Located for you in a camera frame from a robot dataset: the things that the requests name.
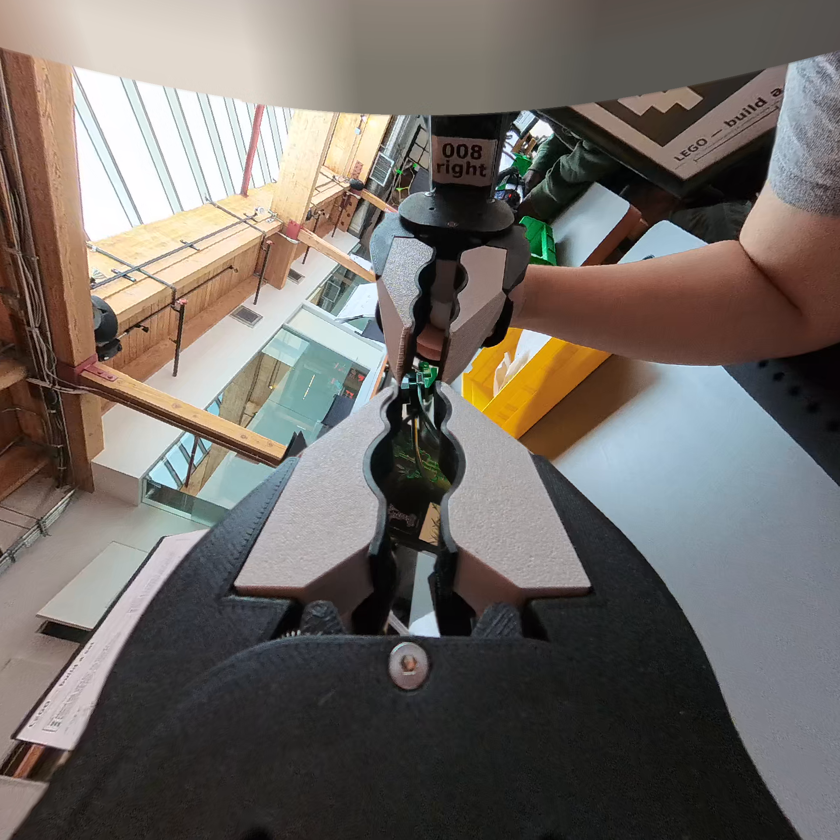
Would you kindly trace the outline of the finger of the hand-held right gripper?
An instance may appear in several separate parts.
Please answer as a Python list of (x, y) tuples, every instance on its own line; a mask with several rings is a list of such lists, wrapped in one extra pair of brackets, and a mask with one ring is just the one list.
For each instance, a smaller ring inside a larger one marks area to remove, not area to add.
[(395, 236), (381, 271), (381, 327), (397, 385), (413, 367), (416, 338), (431, 321), (427, 286), (434, 260), (434, 249), (421, 240)]
[(507, 254), (504, 248), (477, 247), (462, 253), (456, 276), (465, 280), (454, 298), (454, 314), (444, 331), (440, 378), (452, 384), (496, 330), (507, 295), (503, 289)]

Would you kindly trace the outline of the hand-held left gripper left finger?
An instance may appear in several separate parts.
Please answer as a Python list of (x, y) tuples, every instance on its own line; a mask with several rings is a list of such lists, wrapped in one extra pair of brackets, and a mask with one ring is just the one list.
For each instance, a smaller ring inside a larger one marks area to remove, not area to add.
[(308, 447), (234, 583), (240, 595), (332, 603), (357, 634), (384, 631), (397, 572), (384, 484), (401, 422), (397, 385)]

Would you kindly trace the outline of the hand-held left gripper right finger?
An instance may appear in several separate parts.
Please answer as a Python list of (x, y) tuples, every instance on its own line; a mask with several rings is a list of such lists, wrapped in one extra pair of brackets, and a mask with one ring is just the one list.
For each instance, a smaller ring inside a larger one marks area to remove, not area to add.
[(495, 604), (590, 594), (592, 583), (529, 450), (438, 383), (434, 420), (449, 489), (430, 580), (439, 631), (467, 636)]

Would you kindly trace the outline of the green lego leaf assembly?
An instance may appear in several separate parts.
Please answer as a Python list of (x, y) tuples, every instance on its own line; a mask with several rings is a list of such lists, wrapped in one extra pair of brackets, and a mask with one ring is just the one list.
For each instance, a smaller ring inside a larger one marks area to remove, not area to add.
[(407, 410), (407, 416), (432, 431), (436, 429), (434, 400), (437, 377), (437, 366), (421, 360), (404, 374), (400, 383), (401, 403)]

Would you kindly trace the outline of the person's right forearm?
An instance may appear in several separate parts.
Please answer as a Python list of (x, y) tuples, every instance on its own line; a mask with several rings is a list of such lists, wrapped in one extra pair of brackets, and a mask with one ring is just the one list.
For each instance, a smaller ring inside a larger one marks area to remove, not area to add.
[(838, 217), (766, 186), (739, 239), (630, 264), (531, 266), (511, 325), (662, 364), (740, 364), (839, 339)]

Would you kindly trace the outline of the black lego set box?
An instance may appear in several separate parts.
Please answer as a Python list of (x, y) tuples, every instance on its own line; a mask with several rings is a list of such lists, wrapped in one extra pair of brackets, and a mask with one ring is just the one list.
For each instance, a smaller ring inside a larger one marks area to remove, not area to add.
[(392, 540), (429, 553), (439, 550), (440, 511), (451, 487), (440, 465), (440, 441), (432, 402), (406, 398), (391, 437), (391, 469), (381, 487)]

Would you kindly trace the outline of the green plastic bin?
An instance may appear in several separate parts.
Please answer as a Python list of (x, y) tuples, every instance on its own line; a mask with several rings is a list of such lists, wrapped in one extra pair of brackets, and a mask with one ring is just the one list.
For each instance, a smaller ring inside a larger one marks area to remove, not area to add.
[(537, 218), (524, 215), (520, 225), (524, 227), (528, 240), (529, 264), (535, 266), (557, 266), (557, 255), (551, 226)]

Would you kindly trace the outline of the white plastic bag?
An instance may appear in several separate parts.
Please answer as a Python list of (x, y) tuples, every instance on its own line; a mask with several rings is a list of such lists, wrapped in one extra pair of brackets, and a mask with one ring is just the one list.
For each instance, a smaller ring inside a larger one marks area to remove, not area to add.
[(547, 334), (522, 330), (515, 350), (512, 353), (505, 353), (496, 368), (494, 394), (498, 394), (549, 341), (551, 337)]

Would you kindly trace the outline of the yellow plastic bin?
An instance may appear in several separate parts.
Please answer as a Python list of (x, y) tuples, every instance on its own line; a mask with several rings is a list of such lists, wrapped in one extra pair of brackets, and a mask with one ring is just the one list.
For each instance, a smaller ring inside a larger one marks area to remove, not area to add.
[(610, 354), (551, 338), (498, 394), (495, 371), (505, 353), (512, 353), (522, 330), (511, 328), (499, 344), (478, 352), (462, 374), (463, 397), (511, 436), (520, 438)]

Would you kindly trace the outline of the black framed marker sign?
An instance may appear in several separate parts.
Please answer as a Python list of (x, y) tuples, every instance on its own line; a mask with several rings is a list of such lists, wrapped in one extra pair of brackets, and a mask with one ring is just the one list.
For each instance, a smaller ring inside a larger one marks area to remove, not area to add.
[(787, 67), (540, 114), (629, 171), (685, 196), (772, 146)]

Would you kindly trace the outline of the black ceiling speaker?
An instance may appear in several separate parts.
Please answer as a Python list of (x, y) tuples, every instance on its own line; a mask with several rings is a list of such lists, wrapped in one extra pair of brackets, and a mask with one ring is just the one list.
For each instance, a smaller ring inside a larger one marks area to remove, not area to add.
[(91, 296), (93, 334), (100, 362), (110, 361), (122, 351), (119, 320), (105, 300)]

